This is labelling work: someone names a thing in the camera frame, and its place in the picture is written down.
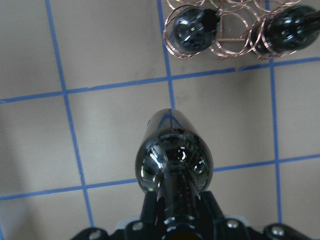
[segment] grid square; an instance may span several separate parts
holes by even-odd
[[[211,150],[214,166],[274,156],[269,69],[175,80],[176,108]]]
[[[310,238],[320,230],[320,158],[280,165],[283,222]]]
[[[280,158],[320,152],[319,62],[276,67]]]
[[[61,91],[45,1],[2,1],[0,22],[0,99]]]
[[[138,183],[129,183],[88,190],[96,226],[114,233],[117,224],[130,217],[139,217],[145,194]]]
[[[168,83],[69,96],[87,184],[135,178],[148,120],[170,107]]]
[[[225,215],[243,216],[257,231],[278,221],[273,164],[214,172],[208,190]]]
[[[166,76],[156,1],[51,6],[68,89]]]
[[[0,201],[5,240],[68,240],[89,226],[82,191]]]
[[[0,105],[0,194],[81,184],[64,99]]]

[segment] blue tape grid line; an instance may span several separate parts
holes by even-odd
[[[277,122],[277,96],[276,96],[275,68],[274,68],[273,59],[271,59],[269,63],[270,63],[269,68],[270,68],[270,85],[271,85],[271,101],[272,101],[277,215],[278,215],[278,222],[282,223],[281,176],[280,176],[280,162],[279,162],[278,122]]]
[[[73,118],[72,118],[69,97],[67,94],[67,87],[66,87],[64,71],[63,71],[63,67],[62,67],[62,63],[61,63],[61,57],[60,57],[60,52],[59,52],[59,47],[58,47],[58,41],[57,41],[57,36],[56,36],[56,30],[55,30],[50,0],[45,0],[45,6],[46,6],[48,21],[49,21],[52,44],[53,44],[53,49],[54,49],[54,54],[55,54],[55,59],[56,59],[56,65],[58,68],[60,84],[61,84],[61,88],[62,88],[62,92],[63,92],[65,110],[67,113],[70,132],[71,132],[71,136],[72,136],[72,142],[73,142],[73,147],[74,147],[74,152],[75,152],[75,157],[76,157],[76,163],[77,163],[78,171],[80,174],[80,180],[81,180],[81,186],[82,186],[83,196],[84,196],[84,200],[85,200],[86,210],[87,210],[90,225],[93,227],[94,226],[94,219],[93,219],[93,215],[92,215],[92,211],[91,211],[88,190],[86,188],[84,171],[83,171],[81,158],[80,158],[80,154],[79,154],[77,136],[76,136],[75,126],[74,126],[74,122],[73,122]]]
[[[280,159],[278,162],[279,164],[285,164],[285,163],[296,162],[296,161],[308,161],[316,158],[320,158],[320,153],[307,155],[307,156],[300,156],[300,157],[284,158],[284,159]],[[239,164],[239,165],[233,165],[233,166],[216,167],[214,169],[214,172],[225,172],[225,171],[240,170],[240,169],[247,169],[247,168],[254,168],[254,167],[262,167],[266,165],[273,165],[275,164],[275,162],[276,162],[275,160],[270,160],[270,161],[253,162],[253,163],[247,163],[247,164]],[[116,185],[123,185],[123,184],[131,184],[136,182],[137,182],[137,179],[132,178],[132,179],[125,179],[125,180],[118,180],[118,181],[88,184],[85,186],[85,188],[94,189],[94,188],[102,188],[102,187],[109,187],[109,186],[116,186]],[[49,195],[49,194],[55,194],[55,193],[79,191],[79,190],[83,190],[83,186],[64,187],[64,188],[56,188],[56,189],[50,189],[50,190],[5,195],[5,196],[0,196],[0,201],[41,196],[41,195]]]
[[[320,62],[320,57],[309,57],[309,58],[303,58],[303,59],[274,62],[273,67],[276,68],[280,66],[297,65],[297,64],[305,64],[305,63],[312,63],[312,62]],[[270,67],[270,63],[263,63],[263,64],[255,64],[251,66],[242,67],[238,71],[234,67],[232,67],[227,69],[218,69],[218,70],[211,70],[211,71],[202,71],[202,72],[173,75],[170,78],[172,81],[176,81],[176,80],[182,80],[182,79],[188,79],[188,78],[198,78],[198,77],[205,77],[205,76],[211,76],[211,75],[228,74],[228,73],[243,72],[243,71],[250,71],[250,70],[257,70],[257,69],[267,69],[269,67]],[[134,81],[127,81],[127,82],[120,82],[120,83],[111,83],[106,85],[98,85],[94,87],[66,89],[65,92],[55,91],[55,92],[31,94],[26,96],[4,98],[4,99],[0,99],[0,104],[8,104],[8,103],[21,102],[21,101],[27,101],[27,100],[57,97],[65,94],[69,95],[69,94],[86,93],[91,91],[123,88],[123,87],[129,87],[129,86],[152,84],[152,83],[159,83],[159,82],[166,82],[166,81],[168,81],[168,77],[157,77],[157,78],[134,80]]]
[[[1,225],[0,225],[0,240],[5,240],[4,232],[2,231]]]
[[[165,23],[164,23],[164,12],[162,9],[161,0],[156,1],[156,6],[158,10],[158,19],[160,23],[160,29],[161,29],[161,36],[165,29]],[[170,97],[170,104],[172,109],[176,109],[176,103],[175,103],[175,96],[174,96],[174,86],[172,83],[171,78],[171,69],[170,69],[170,62],[169,62],[169,54],[167,51],[167,48],[165,46],[164,41],[162,41],[162,48],[163,48],[163,56],[164,56],[164,63],[165,63],[165,70],[166,70],[166,76],[168,81],[168,89],[169,89],[169,97]]]
[[[265,9],[270,10],[270,1],[269,0],[264,0],[265,3]]]

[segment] screw head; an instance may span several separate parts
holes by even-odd
[[[271,228],[271,232],[272,232],[273,235],[276,235],[276,236],[283,236],[283,235],[285,235],[285,230],[284,230],[282,227],[280,227],[280,226],[273,226],[273,227]]]
[[[89,240],[98,240],[101,237],[101,231],[99,229],[93,231],[89,235]]]
[[[226,222],[226,225],[228,226],[228,228],[236,229],[237,227],[239,227],[239,222],[237,220],[230,219]]]
[[[132,230],[133,231],[140,231],[143,227],[144,227],[144,224],[140,221],[137,221],[132,225]]]

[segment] tile floor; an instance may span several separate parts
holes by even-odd
[[[139,215],[135,157],[164,108],[211,149],[225,214],[320,238],[320,39],[274,61],[179,60],[162,45],[169,12],[161,0],[0,0],[0,240],[112,233]]]

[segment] copper wire coil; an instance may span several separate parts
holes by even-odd
[[[169,6],[172,8],[172,5],[170,4],[170,2],[172,2],[173,0],[166,0],[166,1],[169,4]],[[181,50],[177,49],[170,42],[170,37],[168,36],[168,26],[176,18],[177,14],[183,8],[202,5],[205,2],[205,0],[195,0],[195,1],[176,0],[176,2],[182,3],[183,5],[180,5],[179,7],[175,8],[165,20],[163,40],[170,54],[180,59],[191,58],[191,57],[194,57],[195,55],[198,55],[200,52],[190,54],[190,53],[182,52]],[[209,47],[211,52],[214,53],[216,56],[218,56],[220,59],[235,58],[238,56],[245,55],[251,51],[257,54],[259,59],[271,59],[276,57],[282,57],[282,56],[293,54],[296,52],[296,51],[292,51],[289,53],[278,53],[275,50],[273,50],[271,46],[268,44],[264,36],[263,29],[264,29],[266,19],[269,16],[275,15],[283,11],[287,7],[290,7],[300,2],[300,0],[273,0],[273,2],[276,2],[279,4],[273,10],[268,10],[262,7],[262,2],[264,2],[264,0],[221,0],[221,1],[209,0],[209,2],[217,9],[221,17],[220,32],[218,32],[218,35],[220,34],[222,38],[218,38],[215,41],[213,41],[212,45]],[[224,3],[232,4],[232,5],[228,7],[224,7],[223,5]],[[248,21],[239,13],[239,11],[243,11],[243,10],[248,11],[251,13],[251,15],[253,15],[253,19],[255,19],[253,24],[250,25]],[[240,22],[244,24],[246,31],[243,32],[240,37],[223,38],[223,34],[224,34],[223,18],[226,16],[237,17],[240,20]],[[253,28],[256,28],[257,26],[258,26],[257,39],[255,42],[252,42],[251,40],[252,31],[253,31]],[[270,51],[270,53],[262,54],[257,51],[256,47],[260,41],[263,42],[264,46],[268,49],[268,51]],[[233,51],[225,48],[222,42],[230,42],[230,43],[243,42],[243,47],[239,51]]]
[[[173,10],[175,10],[177,7],[174,7],[172,2],[178,2],[182,5],[191,5],[191,6],[200,6],[202,4],[205,3],[206,0],[194,0],[194,1],[190,1],[190,0],[166,0],[166,2],[168,3],[169,7]]]
[[[200,52],[197,53],[185,53],[178,48],[176,48],[170,41],[170,36],[168,36],[168,26],[169,24],[177,17],[177,15],[182,9],[193,6],[192,4],[184,4],[181,5],[177,8],[175,8],[169,16],[166,18],[164,22],[164,30],[163,30],[163,40],[164,40],[164,45],[166,49],[169,51],[169,53],[179,59],[186,59],[186,58],[191,58],[194,57],[195,55],[198,55]]]

